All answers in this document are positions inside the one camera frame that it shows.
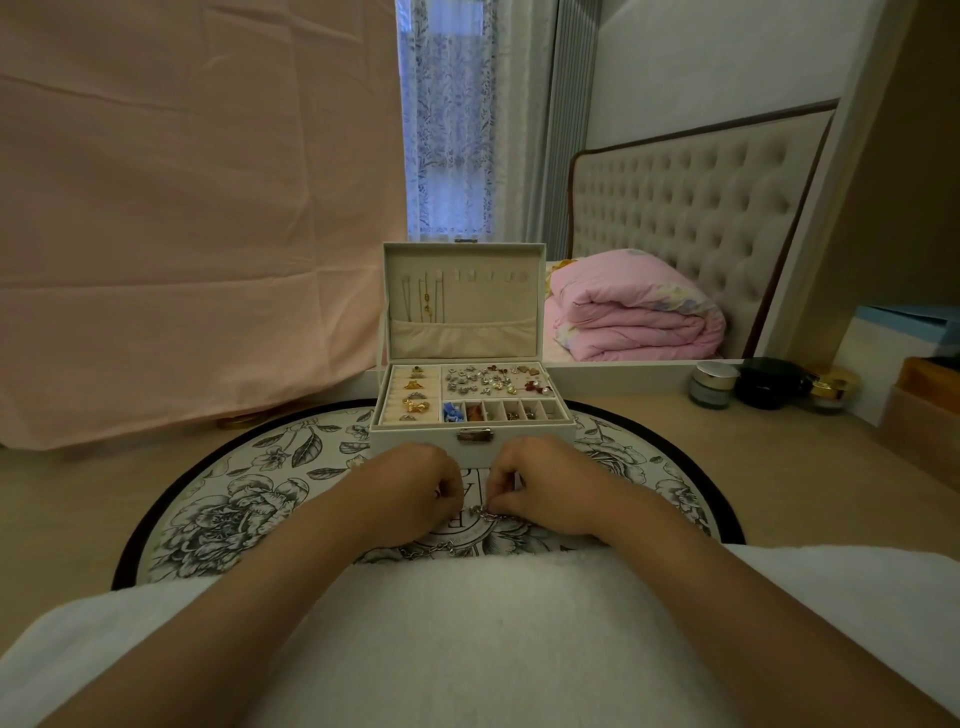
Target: jewelry box latch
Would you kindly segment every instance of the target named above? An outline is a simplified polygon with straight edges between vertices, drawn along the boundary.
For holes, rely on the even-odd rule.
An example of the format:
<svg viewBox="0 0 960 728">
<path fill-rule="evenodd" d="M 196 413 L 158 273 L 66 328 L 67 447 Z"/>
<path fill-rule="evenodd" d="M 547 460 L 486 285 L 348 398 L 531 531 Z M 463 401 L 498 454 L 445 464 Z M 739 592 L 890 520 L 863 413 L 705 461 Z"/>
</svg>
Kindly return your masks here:
<svg viewBox="0 0 960 728">
<path fill-rule="evenodd" d="M 493 430 L 489 427 L 466 427 L 457 431 L 457 439 L 462 443 L 489 443 L 493 441 Z"/>
</svg>

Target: black jar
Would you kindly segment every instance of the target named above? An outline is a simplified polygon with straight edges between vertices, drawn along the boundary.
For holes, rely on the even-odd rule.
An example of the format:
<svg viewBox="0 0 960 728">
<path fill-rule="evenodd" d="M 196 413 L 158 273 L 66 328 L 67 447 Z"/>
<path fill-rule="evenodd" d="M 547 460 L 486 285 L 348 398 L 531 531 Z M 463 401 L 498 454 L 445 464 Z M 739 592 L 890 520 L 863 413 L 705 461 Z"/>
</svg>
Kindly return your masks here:
<svg viewBox="0 0 960 728">
<path fill-rule="evenodd" d="M 791 400 L 806 397 L 811 386 L 807 370 L 792 361 L 755 356 L 740 366 L 733 393 L 751 407 L 780 409 Z"/>
</svg>

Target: lace curtain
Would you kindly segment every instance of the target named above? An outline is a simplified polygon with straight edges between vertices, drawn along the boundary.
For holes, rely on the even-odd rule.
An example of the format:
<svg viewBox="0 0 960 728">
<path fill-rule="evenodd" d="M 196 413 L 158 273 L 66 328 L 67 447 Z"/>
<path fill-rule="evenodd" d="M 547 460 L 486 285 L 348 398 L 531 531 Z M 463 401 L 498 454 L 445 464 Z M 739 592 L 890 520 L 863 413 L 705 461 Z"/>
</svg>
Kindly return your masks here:
<svg viewBox="0 0 960 728">
<path fill-rule="evenodd" d="M 411 240 L 537 238 L 556 0 L 396 0 Z"/>
</svg>

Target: pink curtain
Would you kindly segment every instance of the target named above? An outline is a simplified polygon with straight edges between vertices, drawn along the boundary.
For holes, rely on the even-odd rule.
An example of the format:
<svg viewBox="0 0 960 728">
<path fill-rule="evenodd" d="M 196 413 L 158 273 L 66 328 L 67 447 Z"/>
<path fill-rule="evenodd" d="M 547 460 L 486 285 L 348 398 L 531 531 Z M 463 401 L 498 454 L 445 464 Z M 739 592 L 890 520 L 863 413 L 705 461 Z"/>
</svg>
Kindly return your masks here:
<svg viewBox="0 0 960 728">
<path fill-rule="evenodd" d="M 406 231 L 392 0 L 0 5 L 0 443 L 373 364 Z"/>
</svg>

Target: gold object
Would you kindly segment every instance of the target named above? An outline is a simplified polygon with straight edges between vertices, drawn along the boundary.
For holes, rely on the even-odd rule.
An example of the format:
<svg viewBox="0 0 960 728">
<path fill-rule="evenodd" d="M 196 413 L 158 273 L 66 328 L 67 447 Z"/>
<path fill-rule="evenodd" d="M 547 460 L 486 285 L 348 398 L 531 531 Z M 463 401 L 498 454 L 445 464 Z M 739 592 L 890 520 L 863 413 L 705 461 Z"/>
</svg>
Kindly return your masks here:
<svg viewBox="0 0 960 728">
<path fill-rule="evenodd" d="M 842 409 L 860 386 L 860 377 L 843 367 L 827 365 L 808 370 L 813 385 L 809 401 L 818 409 Z"/>
<path fill-rule="evenodd" d="M 251 412 L 247 415 L 237 415 L 236 417 L 221 417 L 217 419 L 219 429 L 248 429 L 265 423 L 276 415 L 276 407 L 271 409 Z"/>
</svg>

